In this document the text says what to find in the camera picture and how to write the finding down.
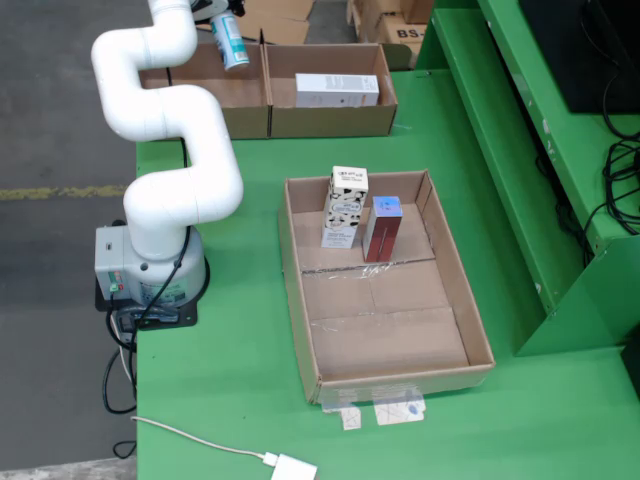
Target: robotic arm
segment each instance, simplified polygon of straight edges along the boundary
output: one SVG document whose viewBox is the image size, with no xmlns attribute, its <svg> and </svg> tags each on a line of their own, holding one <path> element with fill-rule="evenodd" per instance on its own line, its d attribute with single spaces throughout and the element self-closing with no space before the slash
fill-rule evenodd
<svg viewBox="0 0 640 480">
<path fill-rule="evenodd" d="M 127 225 L 97 229 L 95 269 L 104 299 L 131 300 L 142 306 L 151 303 L 174 270 L 187 227 L 227 217 L 243 196 L 242 178 L 215 97 L 193 85 L 145 90 L 138 76 L 139 70 L 174 67 L 193 55 L 197 36 L 192 4 L 199 4 L 196 14 L 205 16 L 233 2 L 148 3 L 152 27 L 104 33 L 91 51 L 103 112 L 113 131 L 134 142 L 182 137 L 191 159 L 189 168 L 135 180 L 124 197 Z M 181 266 L 156 305 L 184 305 L 202 290 L 205 277 L 202 242 L 191 228 Z"/>
</svg>

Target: cardboard box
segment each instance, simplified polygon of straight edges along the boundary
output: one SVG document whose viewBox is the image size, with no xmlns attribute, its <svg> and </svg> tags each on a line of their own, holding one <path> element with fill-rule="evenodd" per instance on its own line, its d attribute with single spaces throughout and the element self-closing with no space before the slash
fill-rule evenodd
<svg viewBox="0 0 640 480">
<path fill-rule="evenodd" d="M 388 15 L 402 15 L 401 0 L 369 0 L 363 2 L 361 8 L 362 25 L 358 40 L 362 43 L 378 43 L 378 27 L 382 19 Z"/>
<path fill-rule="evenodd" d="M 378 41 L 381 43 L 422 45 L 427 26 L 409 25 L 398 16 L 384 16 L 378 30 Z"/>
<path fill-rule="evenodd" d="M 378 104 L 375 75 L 296 73 L 296 107 L 373 107 Z"/>
<path fill-rule="evenodd" d="M 402 13 L 407 23 L 429 23 L 435 0 L 402 0 Z"/>
<path fill-rule="evenodd" d="M 263 12 L 269 15 L 305 21 L 309 18 L 314 0 L 244 0 L 245 12 Z"/>
<path fill-rule="evenodd" d="M 404 212 L 392 263 L 374 268 L 359 248 L 320 248 L 328 183 L 286 180 L 278 214 L 307 400 L 398 400 L 481 383 L 493 354 L 428 173 L 369 175 L 365 210 L 374 195 L 395 195 Z"/>
<path fill-rule="evenodd" d="M 267 138 L 269 94 L 265 62 L 260 45 L 247 44 L 249 65 L 225 72 L 214 44 L 200 44 L 191 59 L 171 69 L 174 85 L 198 85 L 213 93 L 222 106 L 229 135 L 233 139 Z M 169 85 L 165 69 L 140 72 L 143 88 Z"/>
<path fill-rule="evenodd" d="M 262 30 L 267 43 L 303 44 L 309 32 L 307 17 L 313 0 L 245 0 L 245 15 L 236 17 L 243 38 L 259 40 Z M 211 31 L 210 25 L 198 25 Z"/>
<path fill-rule="evenodd" d="M 271 137 L 367 137 L 389 135 L 398 100 L 379 45 L 265 45 Z M 297 73 L 376 75 L 373 107 L 296 108 Z"/>
<path fill-rule="evenodd" d="M 301 45 L 309 33 L 307 21 L 291 20 L 259 11 L 247 13 L 237 20 L 243 38 L 250 40 L 259 40 L 262 30 L 267 43 Z"/>
</svg>

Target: power adapter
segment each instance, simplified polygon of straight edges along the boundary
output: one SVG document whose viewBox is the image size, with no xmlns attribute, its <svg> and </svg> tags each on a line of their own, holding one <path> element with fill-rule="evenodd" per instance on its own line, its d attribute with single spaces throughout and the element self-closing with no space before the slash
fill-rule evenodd
<svg viewBox="0 0 640 480">
<path fill-rule="evenodd" d="M 265 465 L 274 467 L 271 480 L 314 480 L 318 467 L 287 455 L 265 453 Z"/>
</svg>

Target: open cardboard box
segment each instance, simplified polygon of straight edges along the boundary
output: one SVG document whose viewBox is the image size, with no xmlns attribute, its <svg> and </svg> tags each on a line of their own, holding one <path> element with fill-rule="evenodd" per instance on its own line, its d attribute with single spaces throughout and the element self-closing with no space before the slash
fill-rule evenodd
<svg viewBox="0 0 640 480">
<path fill-rule="evenodd" d="M 380 45 L 265 45 L 271 137 L 368 137 L 389 135 L 398 107 Z M 296 73 L 376 75 L 373 107 L 296 108 Z"/>
<path fill-rule="evenodd" d="M 198 85 L 209 90 L 222 106 L 229 135 L 233 139 L 267 138 L 269 134 L 269 95 L 263 51 L 247 44 L 249 65 L 225 72 L 215 44 L 200 44 L 191 59 L 171 69 L 174 85 Z M 165 69 L 140 72 L 143 88 L 169 85 Z"/>
<path fill-rule="evenodd" d="M 495 366 L 475 299 L 426 171 L 372 174 L 354 247 L 323 249 L 329 178 L 288 179 L 280 244 L 307 400 L 397 400 L 481 383 Z M 400 197 L 391 262 L 365 264 L 372 197 Z"/>
</svg>

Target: concrete floor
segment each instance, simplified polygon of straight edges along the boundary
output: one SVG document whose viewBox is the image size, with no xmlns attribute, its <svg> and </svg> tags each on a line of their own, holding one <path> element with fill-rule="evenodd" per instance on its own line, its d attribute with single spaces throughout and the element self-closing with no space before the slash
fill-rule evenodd
<svg viewBox="0 0 640 480">
<path fill-rule="evenodd" d="M 355 41 L 345 8 L 318 0 L 308 42 Z M 147 2 L 0 0 L 0 18 L 0 471 L 109 458 L 135 429 L 101 403 L 115 347 L 93 308 L 93 243 L 95 227 L 123 217 L 122 189 L 73 188 L 134 178 L 134 144 L 104 121 L 90 49 L 104 31 L 149 24 Z M 130 389 L 114 372 L 111 396 L 125 406 Z M 131 478 L 131 468 L 0 478 Z"/>
</svg>

